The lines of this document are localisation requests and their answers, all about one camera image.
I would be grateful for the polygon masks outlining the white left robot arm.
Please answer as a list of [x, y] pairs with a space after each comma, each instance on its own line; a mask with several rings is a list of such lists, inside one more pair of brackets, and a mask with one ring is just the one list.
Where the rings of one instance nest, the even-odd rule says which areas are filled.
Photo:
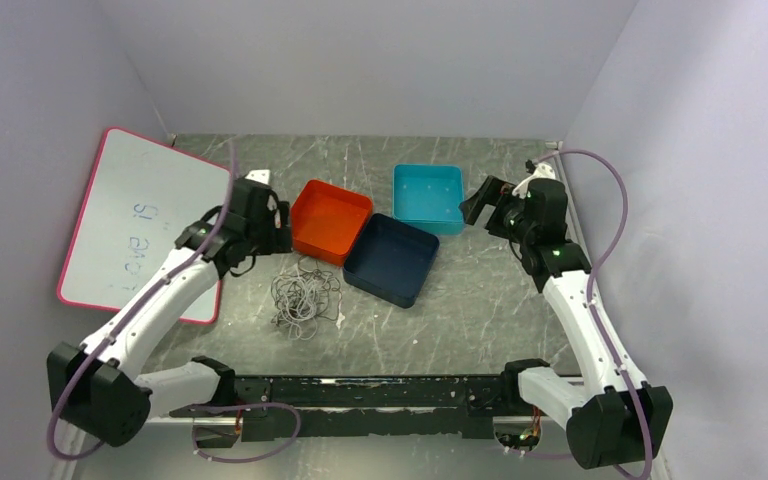
[[144, 373], [163, 337], [190, 305], [240, 263], [289, 253], [289, 204], [267, 170], [230, 182], [224, 204], [208, 210], [175, 240], [164, 263], [112, 320], [79, 345], [60, 343], [46, 360], [52, 417], [47, 442], [64, 421], [112, 447], [129, 442], [149, 419], [192, 405], [221, 416], [238, 395], [234, 370], [197, 356], [183, 366]]

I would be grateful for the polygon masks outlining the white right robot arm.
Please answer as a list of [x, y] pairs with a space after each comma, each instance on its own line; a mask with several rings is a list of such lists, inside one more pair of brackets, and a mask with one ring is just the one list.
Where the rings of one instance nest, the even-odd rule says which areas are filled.
[[510, 413], [531, 406], [564, 428], [572, 458], [584, 469], [641, 462], [651, 469], [666, 433], [673, 399], [652, 385], [623, 347], [595, 290], [595, 269], [567, 236], [568, 196], [554, 179], [523, 189], [494, 176], [459, 209], [468, 225], [485, 207], [489, 234], [517, 247], [517, 257], [560, 320], [578, 362], [583, 387], [546, 362], [522, 361], [499, 391]]

